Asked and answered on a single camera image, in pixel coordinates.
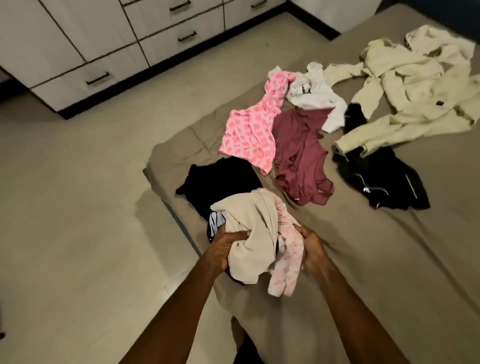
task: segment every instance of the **person's right hand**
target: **person's right hand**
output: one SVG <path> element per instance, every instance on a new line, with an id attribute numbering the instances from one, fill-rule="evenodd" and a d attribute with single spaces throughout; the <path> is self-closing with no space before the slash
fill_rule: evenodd
<path id="1" fill-rule="evenodd" d="M 297 231 L 302 234 L 305 246 L 303 266 L 310 273 L 317 273 L 322 261 L 327 257 L 322 239 L 312 229 L 306 226 L 294 225 Z"/>

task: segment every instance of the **gray bed sheet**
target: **gray bed sheet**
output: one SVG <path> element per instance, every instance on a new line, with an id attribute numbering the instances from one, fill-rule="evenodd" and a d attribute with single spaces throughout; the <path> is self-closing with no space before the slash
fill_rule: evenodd
<path id="1" fill-rule="evenodd" d="M 319 45 L 288 70 L 304 71 L 311 61 L 356 63 L 370 40 L 402 42 L 408 31 L 424 24 L 435 22 L 396 5 Z M 478 51 L 473 73 L 480 73 Z M 361 79 L 348 80 L 334 91 L 349 102 L 362 84 Z M 222 157 L 218 147 L 229 112 L 257 103 L 263 94 L 261 83 L 152 151 L 147 166 L 152 188 L 202 252 L 208 247 L 207 223 L 175 189 L 191 164 Z M 372 120 L 389 112 L 382 99 Z M 320 143 L 330 151 L 340 136 L 327 135 Z M 423 138 L 399 146 L 396 153 L 417 170 L 431 209 L 370 208 L 341 179 L 331 152 L 324 170 L 336 190 L 326 206 L 294 205 L 275 184 L 274 172 L 261 181 L 287 202 L 295 218 L 325 239 L 343 275 L 412 363 L 480 363 L 480 129 Z M 293 296 L 281 298 L 267 294 L 268 282 L 264 274 L 256 285 L 243 287 L 222 274 L 215 283 L 219 303 L 237 317 L 264 361 L 348 363 L 315 280 L 302 272 Z"/>

